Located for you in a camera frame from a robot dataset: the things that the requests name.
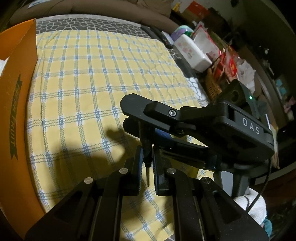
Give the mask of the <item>yellow checkered cloth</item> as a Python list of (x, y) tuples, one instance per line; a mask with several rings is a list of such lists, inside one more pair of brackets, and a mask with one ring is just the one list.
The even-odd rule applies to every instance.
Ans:
[(174, 108), (204, 107), (196, 78), (163, 43), (91, 30), (37, 34), (27, 102), (28, 166), (44, 212), (87, 177), (107, 177), (139, 140), (122, 127), (121, 99), (136, 93)]

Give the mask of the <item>white tissue box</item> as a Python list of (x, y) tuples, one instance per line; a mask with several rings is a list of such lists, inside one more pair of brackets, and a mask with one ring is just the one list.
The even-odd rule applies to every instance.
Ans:
[(212, 65), (212, 61), (209, 57), (205, 55), (187, 35), (181, 35), (174, 42), (174, 46), (182, 54), (191, 68), (197, 72), (202, 73)]

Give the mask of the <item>black remote control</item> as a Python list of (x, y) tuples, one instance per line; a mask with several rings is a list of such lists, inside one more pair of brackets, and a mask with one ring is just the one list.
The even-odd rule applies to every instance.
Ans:
[(144, 26), (141, 25), (140, 28), (147, 33), (152, 39), (161, 41), (167, 49), (173, 49), (173, 44), (171, 44), (168, 38), (156, 27), (154, 26)]

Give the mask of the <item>purple green container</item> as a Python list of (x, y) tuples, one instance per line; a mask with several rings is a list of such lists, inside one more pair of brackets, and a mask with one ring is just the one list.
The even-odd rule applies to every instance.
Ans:
[(194, 31), (189, 26), (181, 25), (176, 30), (174, 30), (174, 32), (171, 34), (171, 39), (175, 42), (182, 35), (191, 37), (193, 32)]

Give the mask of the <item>brown sofa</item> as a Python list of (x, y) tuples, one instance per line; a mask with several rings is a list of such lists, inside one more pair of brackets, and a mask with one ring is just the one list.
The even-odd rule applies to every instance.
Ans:
[(26, 4), (16, 10), (9, 23), (67, 14), (101, 15), (155, 26), (171, 34), (179, 27), (170, 19), (171, 5), (172, 1), (46, 1), (35, 6)]

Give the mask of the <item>orange cardboard box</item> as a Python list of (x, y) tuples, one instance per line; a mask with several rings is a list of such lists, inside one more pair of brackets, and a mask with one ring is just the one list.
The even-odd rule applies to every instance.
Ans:
[(1, 211), (21, 238), (44, 215), (27, 165), (27, 96), (37, 63), (36, 20), (1, 33)]

